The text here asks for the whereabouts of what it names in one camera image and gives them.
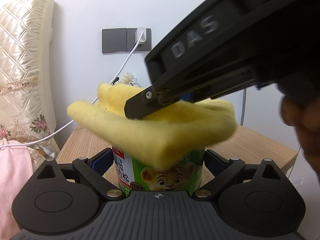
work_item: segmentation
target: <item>can label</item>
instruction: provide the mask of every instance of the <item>can label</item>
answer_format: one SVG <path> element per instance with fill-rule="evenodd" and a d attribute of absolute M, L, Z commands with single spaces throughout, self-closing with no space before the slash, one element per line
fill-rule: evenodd
<path fill-rule="evenodd" d="M 129 154 L 112 148 L 121 190 L 175 191 L 187 190 L 191 195 L 201 183 L 205 150 L 191 151 L 165 171 L 148 167 Z"/>

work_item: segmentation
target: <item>gray switch plate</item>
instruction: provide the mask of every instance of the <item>gray switch plate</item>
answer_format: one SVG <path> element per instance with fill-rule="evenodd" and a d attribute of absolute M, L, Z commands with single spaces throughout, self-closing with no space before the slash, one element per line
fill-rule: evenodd
<path fill-rule="evenodd" d="M 102 30 L 102 53 L 127 51 L 127 28 Z"/>
<path fill-rule="evenodd" d="M 136 45 L 136 30 L 137 28 L 127 29 L 127 51 L 131 51 Z M 150 51 L 151 50 L 151 29 L 147 29 L 147 40 L 145 43 L 138 45 L 135 51 Z"/>

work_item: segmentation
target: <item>cartoon ear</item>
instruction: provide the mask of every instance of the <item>cartoon ear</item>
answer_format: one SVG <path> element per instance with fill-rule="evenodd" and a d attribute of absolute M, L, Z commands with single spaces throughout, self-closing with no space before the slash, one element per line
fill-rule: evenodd
<path fill-rule="evenodd" d="M 153 178 L 156 174 L 157 171 L 153 168 L 143 168 L 141 171 L 141 178 L 144 183 L 148 184 L 153 181 Z"/>
<path fill-rule="evenodd" d="M 186 176 L 188 179 L 191 177 L 191 174 L 193 173 L 194 164 L 193 163 L 187 163 L 183 166 L 183 169 L 186 172 Z"/>

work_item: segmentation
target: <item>human hand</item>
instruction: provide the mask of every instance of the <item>human hand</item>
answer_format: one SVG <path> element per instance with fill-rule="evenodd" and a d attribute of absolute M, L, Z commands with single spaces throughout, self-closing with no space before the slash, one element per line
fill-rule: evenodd
<path fill-rule="evenodd" d="M 320 97 L 305 109 L 284 97 L 281 117 L 286 125 L 295 127 L 304 156 L 320 180 Z"/>

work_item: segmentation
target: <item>pink flower embroidery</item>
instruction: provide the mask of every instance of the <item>pink flower embroidery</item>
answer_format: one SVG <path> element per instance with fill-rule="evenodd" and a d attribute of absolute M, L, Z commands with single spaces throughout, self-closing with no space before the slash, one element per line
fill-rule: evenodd
<path fill-rule="evenodd" d="M 9 136 L 11 136 L 10 131 L 8 131 L 8 129 L 5 128 L 2 123 L 0 123 L 0 140 L 3 138 L 7 139 Z"/>
<path fill-rule="evenodd" d="M 37 119 L 35 119 L 32 122 L 32 124 L 33 126 L 31 125 L 30 128 L 31 128 L 31 131 L 34 131 L 34 132 L 41 133 L 41 130 L 46 132 L 46 130 L 48 129 L 47 122 L 45 121 L 43 114 L 40 115 L 40 118 L 37 117 Z"/>

